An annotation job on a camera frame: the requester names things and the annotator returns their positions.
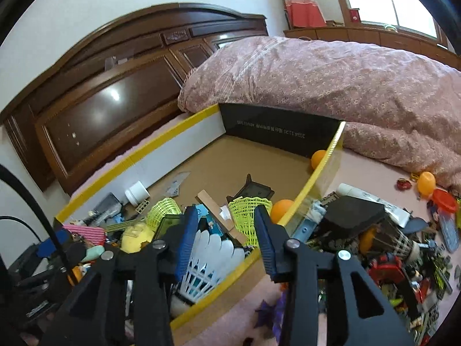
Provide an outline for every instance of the cabinet drawer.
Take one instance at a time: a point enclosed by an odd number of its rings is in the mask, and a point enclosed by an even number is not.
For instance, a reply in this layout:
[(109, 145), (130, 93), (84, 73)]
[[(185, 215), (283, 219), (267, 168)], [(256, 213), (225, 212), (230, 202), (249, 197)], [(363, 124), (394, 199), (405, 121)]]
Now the cabinet drawer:
[(398, 33), (379, 33), (381, 46), (421, 54), (420, 41)]
[(316, 40), (315, 30), (287, 30), (284, 31), (287, 38), (296, 38), (304, 40)]
[(379, 32), (372, 30), (347, 29), (349, 41), (366, 44), (380, 44)]
[(347, 29), (316, 29), (317, 38), (324, 41), (349, 41)]
[(452, 68), (458, 68), (458, 56), (451, 53), (449, 50), (433, 46), (429, 43), (421, 41), (421, 54), (430, 59), (444, 63)]

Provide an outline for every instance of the pink quilt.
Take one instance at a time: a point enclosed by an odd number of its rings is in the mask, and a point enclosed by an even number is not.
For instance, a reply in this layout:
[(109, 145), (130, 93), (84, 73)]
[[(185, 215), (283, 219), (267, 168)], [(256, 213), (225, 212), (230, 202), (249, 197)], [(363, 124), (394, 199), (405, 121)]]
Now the pink quilt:
[(258, 36), (188, 75), (178, 105), (281, 106), (347, 121), (344, 146), (461, 190), (461, 73), (372, 44)]

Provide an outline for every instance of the orange egg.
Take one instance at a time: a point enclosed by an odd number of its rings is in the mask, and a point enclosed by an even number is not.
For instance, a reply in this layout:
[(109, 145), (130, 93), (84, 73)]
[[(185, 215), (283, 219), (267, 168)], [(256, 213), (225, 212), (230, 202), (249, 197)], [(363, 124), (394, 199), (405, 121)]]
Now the orange egg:
[(323, 157), (325, 156), (326, 150), (319, 149), (316, 151), (311, 157), (311, 166), (312, 169), (315, 170), (317, 166), (319, 166), (320, 162), (322, 161)]
[(418, 179), (418, 191), (428, 198), (435, 190), (435, 177), (430, 172), (423, 172)]
[(274, 224), (278, 224), (278, 222), (282, 219), (283, 215), (287, 213), (293, 203), (294, 201), (290, 199), (282, 199), (275, 203), (271, 209), (271, 221)]

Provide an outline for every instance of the red plastic lid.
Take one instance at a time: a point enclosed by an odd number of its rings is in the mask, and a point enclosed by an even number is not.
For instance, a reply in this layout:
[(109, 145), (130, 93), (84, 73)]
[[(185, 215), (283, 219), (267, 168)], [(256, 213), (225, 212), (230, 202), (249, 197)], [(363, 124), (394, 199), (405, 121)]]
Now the red plastic lid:
[(437, 204), (441, 209), (448, 213), (455, 213), (458, 209), (458, 204), (453, 196), (448, 192), (441, 189), (435, 189), (432, 193), (432, 200)]

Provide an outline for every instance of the cream tube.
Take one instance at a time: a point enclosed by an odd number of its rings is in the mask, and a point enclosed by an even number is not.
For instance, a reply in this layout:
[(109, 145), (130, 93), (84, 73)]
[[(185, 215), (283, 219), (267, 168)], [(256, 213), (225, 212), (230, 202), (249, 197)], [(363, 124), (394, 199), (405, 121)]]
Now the cream tube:
[(384, 209), (390, 218), (401, 228), (404, 228), (410, 219), (410, 214), (397, 206), (388, 203), (375, 195), (368, 194), (366, 191), (341, 183), (335, 191), (338, 196), (352, 196), (354, 198), (365, 199), (371, 202), (380, 203), (384, 205)]

